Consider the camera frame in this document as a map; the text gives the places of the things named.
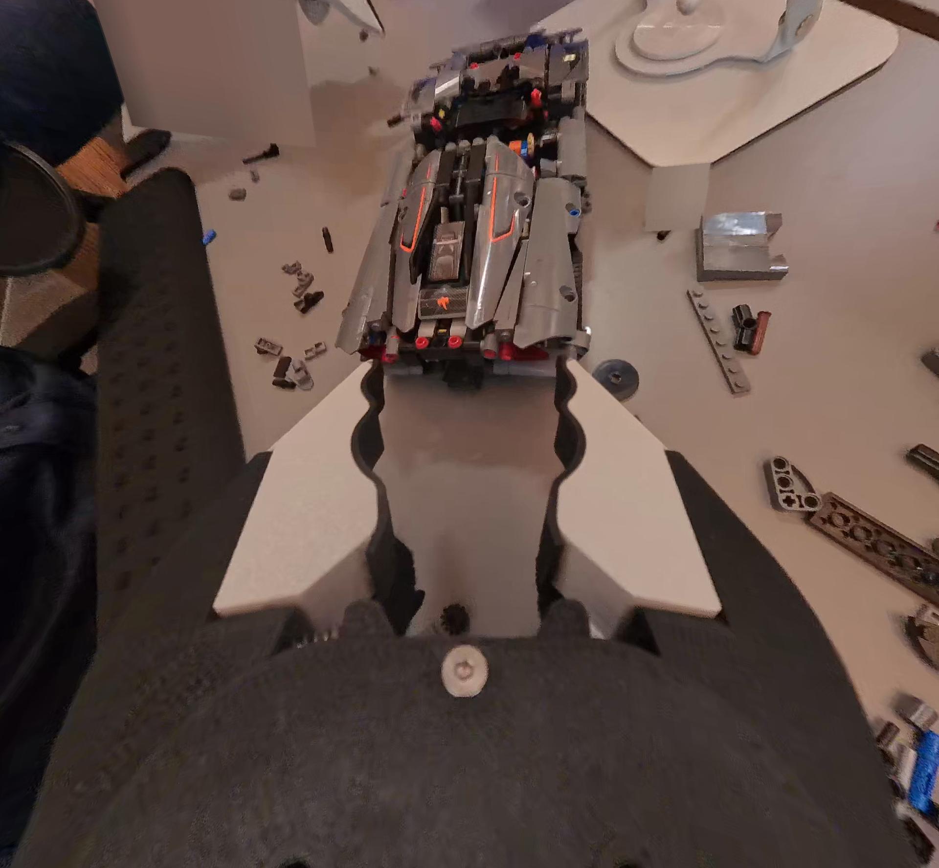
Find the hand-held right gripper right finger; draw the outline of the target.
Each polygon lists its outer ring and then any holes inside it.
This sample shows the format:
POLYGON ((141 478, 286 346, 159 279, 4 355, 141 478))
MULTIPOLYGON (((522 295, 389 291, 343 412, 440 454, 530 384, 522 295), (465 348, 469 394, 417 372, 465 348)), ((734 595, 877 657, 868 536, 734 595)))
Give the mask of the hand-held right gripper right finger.
POLYGON ((579 602, 611 639, 637 609, 714 619, 722 605, 666 447, 571 358, 557 360, 552 482, 535 562, 537 610, 579 602))

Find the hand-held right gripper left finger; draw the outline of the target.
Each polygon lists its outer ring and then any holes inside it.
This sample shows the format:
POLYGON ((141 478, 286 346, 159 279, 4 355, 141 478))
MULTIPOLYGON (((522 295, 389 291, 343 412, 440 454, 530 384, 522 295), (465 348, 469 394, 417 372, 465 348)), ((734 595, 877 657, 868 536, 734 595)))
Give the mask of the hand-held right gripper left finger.
POLYGON ((383 408, 382 364, 361 363, 271 447, 213 603, 218 616, 293 608, 325 632, 369 599, 406 634, 425 593, 375 472, 383 408))

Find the grey lego car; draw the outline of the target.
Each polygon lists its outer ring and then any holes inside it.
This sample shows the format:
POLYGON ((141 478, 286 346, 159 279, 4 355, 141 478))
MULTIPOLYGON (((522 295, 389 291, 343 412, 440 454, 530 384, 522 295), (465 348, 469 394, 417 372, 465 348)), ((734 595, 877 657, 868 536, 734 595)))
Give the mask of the grey lego car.
POLYGON ((581 359, 589 41, 535 28, 452 51, 410 87, 335 346, 478 388, 581 359))

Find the dark round lego dish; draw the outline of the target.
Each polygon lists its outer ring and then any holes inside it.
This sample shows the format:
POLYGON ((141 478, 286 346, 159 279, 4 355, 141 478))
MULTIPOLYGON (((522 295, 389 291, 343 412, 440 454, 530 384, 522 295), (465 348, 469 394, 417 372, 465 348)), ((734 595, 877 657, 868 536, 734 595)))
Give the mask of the dark round lego dish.
POLYGON ((623 359, 608 359, 593 369, 593 379, 620 402, 638 392, 640 375, 634 365, 623 359))

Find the grey curved lego liftarm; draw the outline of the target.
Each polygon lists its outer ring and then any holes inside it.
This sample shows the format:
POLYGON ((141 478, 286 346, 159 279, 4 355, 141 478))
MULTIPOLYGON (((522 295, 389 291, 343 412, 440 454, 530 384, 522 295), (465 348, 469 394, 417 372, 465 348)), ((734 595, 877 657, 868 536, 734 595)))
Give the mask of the grey curved lego liftarm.
POLYGON ((763 463, 763 471, 771 507, 781 513, 807 516, 820 510, 821 495, 792 462, 772 456, 763 463))

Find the long grey studded lego plate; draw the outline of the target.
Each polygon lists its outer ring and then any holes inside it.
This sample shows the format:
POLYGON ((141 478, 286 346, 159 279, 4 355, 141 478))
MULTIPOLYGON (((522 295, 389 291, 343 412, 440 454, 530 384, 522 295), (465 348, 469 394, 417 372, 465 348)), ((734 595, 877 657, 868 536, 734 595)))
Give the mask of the long grey studded lego plate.
POLYGON ((689 287, 687 299, 729 390, 735 396, 750 394, 752 387, 736 358, 730 328, 723 322, 719 311, 712 306, 710 297, 700 287, 689 287))

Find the dark perforated lego plate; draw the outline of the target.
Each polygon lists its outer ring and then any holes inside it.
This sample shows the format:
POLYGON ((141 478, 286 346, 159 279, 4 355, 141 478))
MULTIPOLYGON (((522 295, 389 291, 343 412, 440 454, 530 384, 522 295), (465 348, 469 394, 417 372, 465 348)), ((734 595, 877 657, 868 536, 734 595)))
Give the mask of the dark perforated lego plate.
POLYGON ((907 591, 938 606, 938 558, 929 549, 834 493, 807 524, 907 591))

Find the scattered small dark lego pieces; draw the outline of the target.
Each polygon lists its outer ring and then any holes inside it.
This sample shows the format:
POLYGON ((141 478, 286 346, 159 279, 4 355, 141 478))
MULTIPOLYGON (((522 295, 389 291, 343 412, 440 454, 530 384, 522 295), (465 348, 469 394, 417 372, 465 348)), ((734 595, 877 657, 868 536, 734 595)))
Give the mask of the scattered small dark lego pieces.
POLYGON ((235 380, 253 391, 311 390, 307 349, 323 339, 313 317, 326 298, 330 255, 299 183, 238 174, 212 228, 209 261, 235 380))

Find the grey lego wedge block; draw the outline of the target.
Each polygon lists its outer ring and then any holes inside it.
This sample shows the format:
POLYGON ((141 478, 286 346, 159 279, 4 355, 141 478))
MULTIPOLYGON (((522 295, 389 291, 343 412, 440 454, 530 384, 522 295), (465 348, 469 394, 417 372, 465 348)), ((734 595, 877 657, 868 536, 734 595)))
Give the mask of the grey lego wedge block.
POLYGON ((777 212, 725 212, 703 218, 696 232, 699 283, 781 280, 789 263, 773 254, 771 242, 782 226, 777 212))

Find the dark curved lego part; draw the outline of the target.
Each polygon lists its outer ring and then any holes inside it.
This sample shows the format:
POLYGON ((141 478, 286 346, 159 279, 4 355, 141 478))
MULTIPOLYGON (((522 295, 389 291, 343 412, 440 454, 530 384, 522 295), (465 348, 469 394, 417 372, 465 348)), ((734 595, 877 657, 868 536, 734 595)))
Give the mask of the dark curved lego part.
POLYGON ((938 609, 925 602, 908 616, 904 632, 909 643, 924 663, 938 670, 938 609))

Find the pile of mixed lego parts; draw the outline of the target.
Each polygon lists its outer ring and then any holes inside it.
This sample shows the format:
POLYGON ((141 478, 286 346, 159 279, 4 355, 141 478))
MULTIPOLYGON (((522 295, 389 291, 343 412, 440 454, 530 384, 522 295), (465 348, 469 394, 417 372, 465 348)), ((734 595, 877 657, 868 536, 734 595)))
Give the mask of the pile of mixed lego parts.
POLYGON ((873 736, 915 864, 937 866, 937 709, 908 692, 897 692, 886 717, 875 721, 873 736))

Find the black perforated pad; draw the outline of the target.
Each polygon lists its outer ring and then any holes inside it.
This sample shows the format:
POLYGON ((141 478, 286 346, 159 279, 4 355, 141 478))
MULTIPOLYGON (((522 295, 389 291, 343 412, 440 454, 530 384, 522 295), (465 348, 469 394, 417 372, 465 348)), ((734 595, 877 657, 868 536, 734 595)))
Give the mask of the black perforated pad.
POLYGON ((99 228, 105 635, 245 456, 194 182, 161 169, 113 201, 99 228))

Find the black connector with brown pin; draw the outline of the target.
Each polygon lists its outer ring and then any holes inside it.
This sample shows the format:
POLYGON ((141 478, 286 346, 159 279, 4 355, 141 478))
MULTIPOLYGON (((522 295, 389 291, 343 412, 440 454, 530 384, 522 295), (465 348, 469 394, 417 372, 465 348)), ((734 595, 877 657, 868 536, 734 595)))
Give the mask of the black connector with brown pin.
POLYGON ((760 355, 771 317, 769 311, 758 311, 754 314, 745 303, 734 306, 734 349, 751 356, 760 355))

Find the black oval chair foot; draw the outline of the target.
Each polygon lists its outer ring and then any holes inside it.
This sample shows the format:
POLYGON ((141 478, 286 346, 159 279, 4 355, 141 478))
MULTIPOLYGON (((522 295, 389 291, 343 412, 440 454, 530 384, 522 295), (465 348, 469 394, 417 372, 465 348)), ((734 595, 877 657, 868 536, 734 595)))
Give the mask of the black oval chair foot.
POLYGON ((172 133, 164 130, 145 129, 127 140, 124 145, 125 164, 120 170, 123 181, 156 160, 170 145, 172 133))

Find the black chair base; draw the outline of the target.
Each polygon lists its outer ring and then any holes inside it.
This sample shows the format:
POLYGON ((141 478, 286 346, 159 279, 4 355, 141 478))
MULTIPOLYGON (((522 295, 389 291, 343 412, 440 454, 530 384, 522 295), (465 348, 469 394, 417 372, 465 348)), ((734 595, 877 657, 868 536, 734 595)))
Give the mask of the black chair base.
POLYGON ((85 235, 71 188, 43 158, 16 144, 1 146, 1 276, 64 268, 85 235))

